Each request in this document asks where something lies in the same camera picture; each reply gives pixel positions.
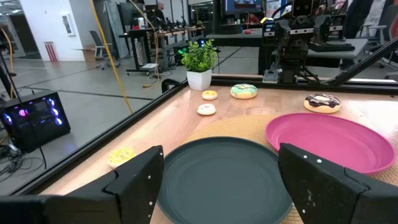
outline desk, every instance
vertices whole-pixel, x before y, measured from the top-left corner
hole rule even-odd
[[[230,86],[211,86],[210,89],[218,92],[217,100],[211,102],[203,100],[201,91],[194,91],[189,87],[182,88],[176,95],[44,190],[42,194],[64,195],[111,171],[106,163],[108,154],[121,146],[132,146],[139,154],[151,146],[161,144],[164,153],[168,154],[194,131],[221,119],[249,114],[280,116],[289,113],[309,113],[303,107],[303,101],[307,95],[313,93],[259,88],[255,98],[237,100],[231,97]],[[334,116],[350,119],[372,128],[398,149],[398,123],[395,122],[398,114],[398,98],[389,95],[330,94],[337,96],[343,102],[341,110]],[[199,115],[197,108],[204,103],[213,103],[217,109],[216,114]],[[398,179],[392,184],[398,185]],[[171,224],[172,222],[156,206],[151,223]]]
[[[195,31],[203,30],[203,29],[204,29],[203,26],[201,26],[201,27],[186,27],[185,30],[188,32],[188,40],[194,42],[198,39],[205,38],[203,32],[201,35],[193,35],[193,33]]]
[[[133,29],[130,30],[128,34],[122,34],[119,35],[119,38],[129,38],[131,39],[131,46],[132,46],[132,54],[134,56],[134,64],[136,66],[136,69],[126,69],[127,75],[129,75],[129,72],[147,72],[148,74],[148,69],[140,68],[139,63],[138,63],[138,57],[137,57],[137,49],[136,49],[136,38],[144,38],[144,48],[145,48],[145,55],[147,56],[147,63],[151,63],[150,60],[150,49],[149,49],[149,44],[148,44],[148,32],[151,32],[152,29]]]
[[[185,33],[186,30],[178,30],[175,32],[159,32],[157,36],[161,39],[162,41],[162,52],[163,52],[163,67],[167,68],[169,66],[169,57],[167,56],[167,52],[169,50],[174,49],[175,47],[183,47],[187,43],[185,42]],[[178,42],[177,40],[177,35],[181,34],[182,35],[182,41]],[[174,36],[174,43],[169,44],[168,37]]]
[[[214,39],[215,46],[233,46],[233,47],[259,47],[259,61],[258,61],[258,74],[262,75],[266,69],[266,63],[268,55],[266,55],[267,48],[262,45],[262,32],[261,29],[252,29],[251,34],[211,34],[207,35],[206,38]],[[365,48],[368,40],[367,39],[347,39],[347,43],[355,46],[355,50],[343,51],[343,52],[314,52],[313,50],[308,51],[307,66],[320,66],[328,62],[332,62],[330,59],[335,59],[334,64],[340,63],[340,59],[355,59]]]

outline woven placemat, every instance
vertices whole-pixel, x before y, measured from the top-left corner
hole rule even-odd
[[[276,116],[268,115],[246,115],[228,119],[222,119],[201,128],[186,138],[182,144],[187,142],[215,136],[230,136],[244,138],[263,144],[276,152],[276,149],[266,139],[265,128],[267,124]],[[396,162],[389,169],[372,176],[375,179],[385,181],[389,184],[398,186],[398,163]],[[303,223],[297,210],[293,207],[292,211],[281,222],[283,224]]]

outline potted plant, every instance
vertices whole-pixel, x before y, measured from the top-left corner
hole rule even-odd
[[[211,83],[211,68],[216,62],[213,40],[208,40],[202,46],[198,42],[190,42],[188,52],[183,53],[182,63],[187,68],[189,87],[192,90],[205,90]]]

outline donut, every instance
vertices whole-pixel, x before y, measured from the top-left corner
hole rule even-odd
[[[218,96],[217,92],[213,90],[207,90],[201,94],[201,97],[203,97],[203,99],[205,100],[215,100],[217,99],[217,96]]]
[[[237,84],[231,88],[231,96],[236,99],[250,99],[257,95],[257,88],[249,84]]]
[[[198,114],[200,115],[212,115],[216,112],[216,108],[211,103],[200,105],[198,108]]]
[[[109,153],[108,165],[115,169],[121,164],[132,159],[134,156],[136,156],[136,153],[134,150],[128,147],[122,147],[120,149],[113,150],[111,153]]]
[[[304,107],[312,112],[330,114],[340,110],[341,101],[332,95],[314,94],[305,98]]]

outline pink plate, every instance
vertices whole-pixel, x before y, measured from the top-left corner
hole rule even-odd
[[[273,119],[268,141],[279,150],[282,142],[307,150],[363,174],[375,174],[396,159],[392,145],[377,132],[335,116],[295,113]]]

